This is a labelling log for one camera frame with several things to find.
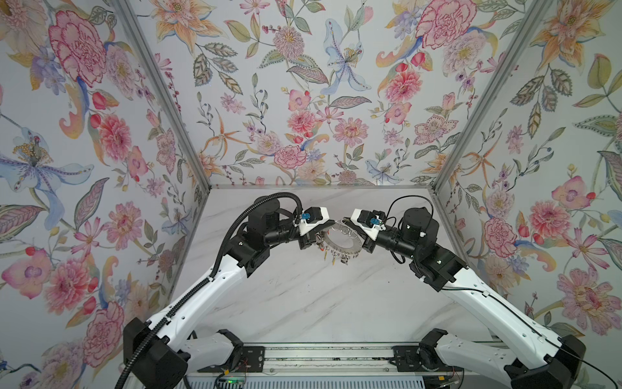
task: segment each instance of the blue lily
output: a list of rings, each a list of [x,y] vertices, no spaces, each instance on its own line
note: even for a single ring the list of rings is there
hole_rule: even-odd
[[[0,177],[4,177],[13,192],[21,192],[25,188],[41,190],[50,203],[50,211],[45,218],[44,227],[51,230],[65,214],[56,190],[61,183],[78,185],[88,180],[93,165],[82,166],[69,164],[63,167],[52,167],[46,164],[53,162],[47,143],[41,134],[22,128],[23,138],[16,136],[13,153],[19,156],[15,161],[0,152]]]
[[[391,170],[391,164],[386,164],[385,166],[378,167],[378,161],[372,161],[370,159],[365,161],[365,164],[367,165],[367,171],[371,174],[371,178],[380,181],[380,184],[384,184],[385,181],[388,181],[390,184],[395,185],[403,180],[403,178],[399,178],[389,174],[389,171]]]
[[[181,231],[184,235],[188,235],[190,233],[190,230],[186,226],[186,223],[190,221],[191,211],[192,209],[188,211],[186,216],[182,217],[182,213],[179,212],[179,208],[175,208],[175,216],[173,217],[173,220],[175,220],[175,222],[172,222],[170,220],[164,222],[162,224],[162,231],[168,233],[169,235],[175,235],[176,233],[179,233],[179,231]]]
[[[343,33],[341,27],[334,19],[326,21],[326,39],[324,40],[324,51],[328,54],[327,65],[335,71],[335,80],[329,87],[323,88],[320,93],[323,95],[332,95],[337,92],[341,81],[347,80],[352,89],[363,91],[371,89],[371,86],[365,84],[365,79],[352,71],[356,67],[356,63],[363,56],[363,44],[358,44],[352,48],[345,48],[341,54],[341,41]]]

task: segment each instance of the floral wallpaper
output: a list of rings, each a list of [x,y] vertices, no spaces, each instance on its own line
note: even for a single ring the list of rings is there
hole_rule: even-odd
[[[557,0],[440,197],[471,266],[622,384],[622,4]],[[582,389],[613,388],[585,367]]]
[[[107,0],[0,0],[0,69],[0,387],[110,388],[207,196]]]
[[[529,5],[132,3],[216,186],[431,183]]]

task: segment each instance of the black cable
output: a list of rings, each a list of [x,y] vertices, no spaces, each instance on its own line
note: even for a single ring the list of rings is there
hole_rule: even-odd
[[[442,291],[473,291],[473,292],[479,292],[479,293],[484,293],[484,291],[480,291],[479,289],[473,289],[473,288],[443,288],[441,289]],[[519,314],[517,314],[516,312],[514,312],[510,307],[508,307],[507,305],[505,305],[501,300],[499,300],[498,298],[494,297],[492,294],[489,294],[487,297],[491,297],[493,298],[496,302],[498,302],[499,304],[501,304],[505,309],[509,310],[514,316],[516,316],[521,322],[523,322],[523,324],[525,324],[525,326],[528,326],[528,328],[530,328],[530,330],[532,330],[536,335],[538,336],[543,336],[540,332],[538,332],[535,328],[533,328],[532,326],[529,325],[529,323],[527,323]],[[585,363],[586,365],[594,368],[597,372],[601,373],[602,375],[604,375],[605,377],[607,377],[609,379],[609,381],[613,382],[613,385],[616,389],[618,388],[618,384],[614,381],[613,378],[611,378],[607,373],[605,373],[604,371],[600,370],[598,367],[592,365],[590,362],[587,362],[579,357],[577,357],[576,355],[574,355],[573,353],[564,350],[563,348],[559,347],[558,345],[554,344],[553,342],[551,342],[549,339],[546,339],[548,344],[550,344],[551,346],[555,347],[556,349],[559,349],[563,352],[565,352],[568,355],[573,356],[574,358],[578,359],[579,361]]]

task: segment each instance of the white marble tabletop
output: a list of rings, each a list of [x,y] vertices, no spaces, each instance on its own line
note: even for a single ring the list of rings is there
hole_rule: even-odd
[[[407,194],[428,197],[425,189],[290,189],[304,209],[327,207],[332,219],[350,216],[354,208],[386,210]],[[275,189],[215,189],[210,193],[174,298],[201,277],[214,262],[233,220],[259,196]],[[422,199],[398,201],[391,211],[401,217]],[[281,200],[293,210],[295,203]],[[452,250],[441,226],[437,242]],[[365,251],[346,266],[312,246],[301,251],[295,242],[271,250],[271,256],[207,315],[199,336],[209,329],[228,329],[244,342],[410,342],[433,328],[467,340],[490,340],[488,329],[451,299],[421,283],[388,251]]]

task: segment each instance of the orange lily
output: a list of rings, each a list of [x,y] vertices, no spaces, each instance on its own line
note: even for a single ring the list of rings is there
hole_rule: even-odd
[[[235,139],[234,137],[232,137],[231,135],[238,133],[239,131],[232,131],[230,133],[226,133],[225,132],[225,124],[223,123],[223,118],[220,117],[220,113],[218,112],[218,110],[216,110],[216,113],[218,114],[218,120],[220,121],[220,134],[207,139],[207,142],[205,142],[205,147],[203,148],[203,150],[201,150],[201,152],[205,151],[205,149],[207,148],[207,146],[210,145],[210,143],[214,142],[214,144],[218,143],[218,142],[222,142],[220,144],[220,149],[218,150],[218,152],[216,153],[216,155],[218,155],[220,153],[220,151],[223,149],[223,146],[225,147],[225,152],[223,153],[223,156],[220,157],[220,159],[223,159],[225,157],[225,154],[227,153],[227,139],[229,139],[230,141],[234,141],[234,142],[238,142],[241,144],[249,144],[247,142],[243,142],[240,141],[238,139]]]
[[[467,167],[467,170],[472,170],[466,174],[463,174],[462,176],[468,176],[475,173],[481,166],[481,170],[484,172],[484,180],[486,181],[486,185],[490,188],[490,184],[488,183],[488,176],[486,175],[486,165],[491,166],[493,169],[495,169],[495,167],[494,165],[492,165],[492,163],[488,162],[486,157],[488,157],[490,153],[493,152],[494,147],[497,145],[497,143],[499,143],[499,139],[501,139],[501,134],[499,134],[499,138],[497,138],[497,141],[494,143],[493,147],[491,147],[490,150],[486,151],[486,154],[484,154],[483,156],[477,154],[476,152],[470,152],[467,155],[463,156],[462,158],[471,156],[471,162],[475,162],[475,164]]]

